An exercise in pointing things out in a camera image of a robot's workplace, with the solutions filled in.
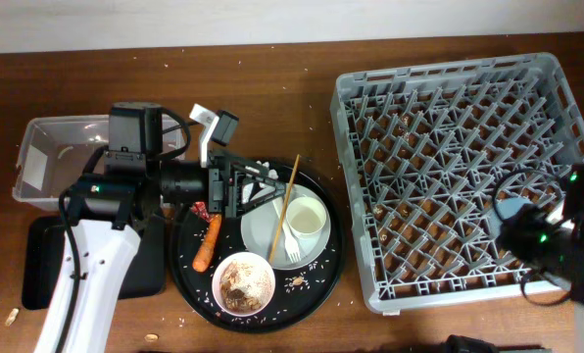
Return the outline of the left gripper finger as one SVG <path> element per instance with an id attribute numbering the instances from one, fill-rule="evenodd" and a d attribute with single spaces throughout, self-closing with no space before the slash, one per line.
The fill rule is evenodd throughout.
<path id="1" fill-rule="evenodd" d="M 284 196 L 286 194 L 286 188 L 287 186 L 285 184 L 272 186 L 270 189 L 267 189 L 267 193 L 265 195 L 255 197 L 246 203 L 242 201 L 242 188 L 239 188 L 238 191 L 233 192 L 232 217 L 241 218 L 244 215 L 254 211 L 255 209 L 269 203 L 270 201 Z"/>
<path id="2" fill-rule="evenodd" d="M 239 188 L 253 183 L 262 183 L 267 186 L 285 184 L 287 186 L 286 182 L 270 177 L 269 168 L 242 157 L 232 158 L 232 171 L 234 184 Z"/>

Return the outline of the wooden chopstick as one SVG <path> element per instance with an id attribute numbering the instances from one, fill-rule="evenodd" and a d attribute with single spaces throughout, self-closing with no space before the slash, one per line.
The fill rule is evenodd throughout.
<path id="1" fill-rule="evenodd" d="M 292 171 L 291 176 L 290 176 L 290 178 L 288 180 L 288 184 L 287 184 L 287 188 L 286 188 L 286 194 L 285 194 L 284 199 L 283 199 L 283 213 L 284 213 L 285 221 L 286 221 L 286 211 L 287 211 L 287 208 L 288 208 L 288 204 L 289 204 L 289 200 L 290 200 L 290 196 L 291 196 L 291 191 L 292 191 L 293 186 L 294 186 L 294 180 L 295 180 L 295 177 L 296 177 L 296 174 L 297 174 L 297 171 L 298 171 L 300 159 L 301 159 L 301 155 L 298 154 L 296 156 L 295 163 L 294 163 L 294 166 L 293 166 L 293 171 Z M 272 260 L 273 260 L 273 257 L 274 257 L 274 253 L 275 253 L 275 251 L 277 249 L 277 245 L 278 245 L 278 242 L 279 242 L 280 235 L 283 235 L 283 232 L 281 231 L 281 222 L 279 220 L 278 226 L 276 228 L 276 233 L 275 233 L 274 241 L 273 241 L 273 244 L 271 246 L 270 254 L 268 256 L 268 261 L 270 263 L 272 263 Z"/>

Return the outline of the cream plastic cup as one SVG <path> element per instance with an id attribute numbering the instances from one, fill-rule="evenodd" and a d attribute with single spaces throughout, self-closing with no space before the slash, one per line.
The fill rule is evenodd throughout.
<path id="1" fill-rule="evenodd" d="M 296 237 L 314 238 L 325 227 L 327 212 L 319 200 L 310 196 L 300 196 L 288 204 L 286 221 Z"/>

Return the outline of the white plastic fork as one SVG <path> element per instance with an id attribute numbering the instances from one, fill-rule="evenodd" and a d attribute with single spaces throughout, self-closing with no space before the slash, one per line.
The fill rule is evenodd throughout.
<path id="1" fill-rule="evenodd" d="M 292 263 L 296 263 L 301 260 L 300 249 L 297 240 L 293 237 L 288 224 L 285 221 L 283 213 L 283 198 L 279 197 L 273 201 L 273 207 L 280 218 L 281 231 L 284 235 L 284 249 L 288 259 Z"/>

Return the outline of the blue plastic cup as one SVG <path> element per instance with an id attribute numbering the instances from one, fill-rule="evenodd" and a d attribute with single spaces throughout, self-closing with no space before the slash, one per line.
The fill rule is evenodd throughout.
<path id="1" fill-rule="evenodd" d="M 497 203 L 501 216 L 498 216 L 494 209 L 491 209 L 486 216 L 489 223 L 489 237 L 496 239 L 501 233 L 502 220 L 516 215 L 524 206 L 533 206 L 531 201 L 525 198 L 509 198 Z"/>

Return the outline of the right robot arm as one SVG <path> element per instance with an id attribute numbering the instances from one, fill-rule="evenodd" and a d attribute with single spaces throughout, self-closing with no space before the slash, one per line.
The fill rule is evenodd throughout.
<path id="1" fill-rule="evenodd" d="M 492 196 L 512 178 L 524 174 L 553 181 L 565 193 L 560 218 L 554 222 L 550 213 L 529 201 L 493 200 L 493 212 L 500 223 L 495 242 L 530 268 L 519 282 L 528 303 L 538 307 L 556 307 L 568 301 L 575 304 L 575 350 L 584 352 L 584 165 L 573 165 L 566 176 L 517 169 L 499 179 Z M 533 277 L 561 288 L 564 295 L 550 302 L 530 299 L 526 285 Z"/>

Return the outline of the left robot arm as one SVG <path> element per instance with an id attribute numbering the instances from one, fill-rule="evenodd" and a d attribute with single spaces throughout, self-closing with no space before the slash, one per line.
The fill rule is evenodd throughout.
<path id="1" fill-rule="evenodd" d="M 290 183 L 226 151 L 237 124 L 200 105 L 187 119 L 156 103 L 112 106 L 108 143 L 58 199 L 63 259 L 36 351 L 104 351 L 122 283 L 163 203 L 201 202 L 235 219 L 288 194 Z"/>

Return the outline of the grey dishwasher rack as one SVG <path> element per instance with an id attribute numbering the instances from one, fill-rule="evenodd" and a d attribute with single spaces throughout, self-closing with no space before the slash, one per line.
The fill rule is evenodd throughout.
<path id="1" fill-rule="evenodd" d="M 550 53 L 343 74 L 330 113 L 365 304 L 404 310 L 542 293 L 494 242 L 494 199 L 558 210 L 547 175 L 584 163 L 584 122 Z"/>

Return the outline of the grey plate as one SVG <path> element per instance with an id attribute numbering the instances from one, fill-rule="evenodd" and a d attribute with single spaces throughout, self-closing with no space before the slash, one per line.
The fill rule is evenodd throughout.
<path id="1" fill-rule="evenodd" d="M 292 263 L 288 259 L 283 248 L 283 235 L 280 235 L 277 249 L 274 253 L 272 263 L 270 263 L 276 270 L 291 271 L 306 266 L 312 270 L 316 267 L 317 258 L 325 249 L 330 237 L 331 220 L 325 202 L 309 188 L 295 184 L 291 191 L 289 203 L 300 196 L 310 196 L 319 200 L 326 209 L 327 222 L 322 232 L 314 238 L 298 238 L 291 231 L 293 237 L 298 242 L 301 254 L 301 260 L 296 263 Z M 241 236 L 247 250 L 262 256 L 266 260 L 268 260 L 276 228 L 280 220 L 273 207 L 274 200 L 252 211 L 241 220 Z"/>

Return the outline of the red snack wrapper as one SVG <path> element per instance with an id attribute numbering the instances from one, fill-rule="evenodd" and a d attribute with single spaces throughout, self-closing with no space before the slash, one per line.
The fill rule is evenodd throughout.
<path id="1" fill-rule="evenodd" d="M 209 214 L 206 203 L 204 201 L 194 202 L 190 207 L 190 211 L 207 223 L 209 223 L 212 219 L 212 216 Z"/>

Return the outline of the orange carrot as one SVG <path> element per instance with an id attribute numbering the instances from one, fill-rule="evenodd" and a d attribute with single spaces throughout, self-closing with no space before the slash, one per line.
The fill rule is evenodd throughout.
<path id="1" fill-rule="evenodd" d="M 192 262 L 192 268 L 197 273 L 203 273 L 212 262 L 222 220 L 222 214 L 215 214 L 211 218 L 204 240 Z"/>

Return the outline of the pink bowl with leftovers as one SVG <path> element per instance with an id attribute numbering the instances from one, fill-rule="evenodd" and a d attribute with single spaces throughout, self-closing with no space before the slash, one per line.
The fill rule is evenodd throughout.
<path id="1" fill-rule="evenodd" d="M 234 317 L 262 312 L 274 291 L 273 268 L 263 257 L 250 252 L 238 252 L 223 259 L 212 278 L 216 303 Z"/>

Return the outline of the peanut on table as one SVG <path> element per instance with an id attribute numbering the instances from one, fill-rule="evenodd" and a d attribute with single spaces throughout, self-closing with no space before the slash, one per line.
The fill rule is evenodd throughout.
<path id="1" fill-rule="evenodd" d="M 159 337 L 154 333 L 149 333 L 149 334 L 145 335 L 144 339 L 147 342 L 154 342 L 154 341 L 157 341 L 159 339 Z"/>
<path id="2" fill-rule="evenodd" d="M 10 314 L 8 315 L 8 317 L 5 321 L 6 327 L 10 327 L 16 321 L 19 312 L 20 312 L 19 308 L 13 308 L 11 310 Z"/>

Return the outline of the clear plastic bin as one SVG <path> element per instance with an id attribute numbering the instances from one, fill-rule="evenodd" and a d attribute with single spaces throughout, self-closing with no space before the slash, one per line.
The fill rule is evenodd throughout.
<path id="1" fill-rule="evenodd" d="M 20 146 L 13 198 L 56 212 L 61 193 L 79 180 L 90 157 L 109 140 L 108 115 L 31 120 Z"/>

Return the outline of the black rectangular tray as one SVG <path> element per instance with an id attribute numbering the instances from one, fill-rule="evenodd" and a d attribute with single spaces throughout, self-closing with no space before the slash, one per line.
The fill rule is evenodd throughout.
<path id="1" fill-rule="evenodd" d="M 142 233 L 119 299 L 153 296 L 165 289 L 165 230 L 164 213 L 157 209 Z M 64 232 L 58 216 L 38 218 L 29 227 L 22 291 L 23 306 L 29 310 L 49 306 L 61 268 Z"/>

